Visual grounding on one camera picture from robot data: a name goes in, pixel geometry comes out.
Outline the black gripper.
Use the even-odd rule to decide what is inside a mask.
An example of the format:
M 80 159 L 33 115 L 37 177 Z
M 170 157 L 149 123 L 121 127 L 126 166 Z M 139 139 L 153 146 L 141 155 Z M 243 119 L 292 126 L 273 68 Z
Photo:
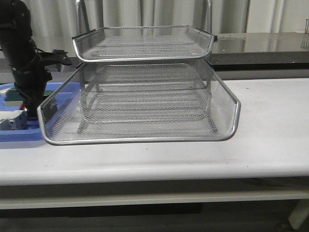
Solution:
M 14 49 L 12 70 L 16 90 L 25 98 L 27 116 L 38 119 L 37 107 L 44 101 L 44 91 L 51 73 L 45 68 L 53 64 L 70 66 L 71 60 L 64 50 L 37 52 L 34 49 Z

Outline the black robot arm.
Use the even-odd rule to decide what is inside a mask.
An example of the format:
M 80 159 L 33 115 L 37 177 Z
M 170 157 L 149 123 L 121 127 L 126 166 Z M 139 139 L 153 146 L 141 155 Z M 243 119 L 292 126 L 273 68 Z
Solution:
M 72 65 L 63 50 L 44 52 L 32 39 L 30 11 L 21 0 L 0 2 L 0 49 L 11 68 L 14 86 L 24 98 L 29 117 L 37 117 L 37 108 L 44 101 L 47 82 L 52 80 L 46 66 Z

